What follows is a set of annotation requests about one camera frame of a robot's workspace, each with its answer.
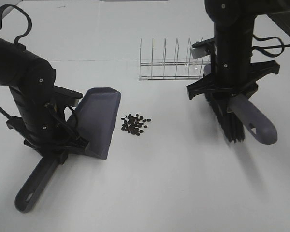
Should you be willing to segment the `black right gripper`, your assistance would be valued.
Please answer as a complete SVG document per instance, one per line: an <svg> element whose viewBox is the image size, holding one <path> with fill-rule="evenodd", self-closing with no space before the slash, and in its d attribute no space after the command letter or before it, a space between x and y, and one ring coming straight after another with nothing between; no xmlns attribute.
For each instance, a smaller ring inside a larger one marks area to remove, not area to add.
<svg viewBox="0 0 290 232"><path fill-rule="evenodd" d="M275 60L250 62L244 60L224 67L212 60L205 65L203 78L187 85L189 99L205 93L239 94L268 74L278 74L280 65Z"/></svg>

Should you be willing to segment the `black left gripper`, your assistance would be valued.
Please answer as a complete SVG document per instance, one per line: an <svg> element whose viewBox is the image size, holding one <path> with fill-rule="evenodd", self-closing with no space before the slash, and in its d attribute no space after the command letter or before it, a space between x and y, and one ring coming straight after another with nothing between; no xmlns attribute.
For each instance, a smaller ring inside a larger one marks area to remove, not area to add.
<svg viewBox="0 0 290 232"><path fill-rule="evenodd" d="M6 123L25 139L27 146L42 156L51 152L84 154L89 140L77 131L80 119L73 109L81 98L53 96L36 104L31 99L16 96L14 101L21 116L12 116Z"/></svg>

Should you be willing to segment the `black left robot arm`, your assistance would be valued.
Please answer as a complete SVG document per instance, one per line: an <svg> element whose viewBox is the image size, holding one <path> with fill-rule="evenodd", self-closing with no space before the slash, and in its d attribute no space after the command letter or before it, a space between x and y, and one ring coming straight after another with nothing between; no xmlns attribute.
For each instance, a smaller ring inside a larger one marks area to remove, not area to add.
<svg viewBox="0 0 290 232"><path fill-rule="evenodd" d="M11 116L0 106L7 127L42 156L83 155L88 140L76 130L74 110L83 94L56 86L55 79L56 70L47 60L0 38L0 86L9 88L20 113Z"/></svg>

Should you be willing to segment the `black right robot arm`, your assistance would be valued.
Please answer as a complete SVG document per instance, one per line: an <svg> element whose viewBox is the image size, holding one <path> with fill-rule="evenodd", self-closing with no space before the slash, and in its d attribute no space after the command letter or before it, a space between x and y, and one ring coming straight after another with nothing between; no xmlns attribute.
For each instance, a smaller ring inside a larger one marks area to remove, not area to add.
<svg viewBox="0 0 290 232"><path fill-rule="evenodd" d="M279 73L274 60L252 63L257 50L267 57L269 47L253 46L254 21L259 15L290 12L290 0L206 0L205 9L214 22L214 37L192 46L196 58L210 56L210 73L188 85L190 99L205 94L210 102L226 102L233 95L252 96L258 89L256 82L264 76Z"/></svg>

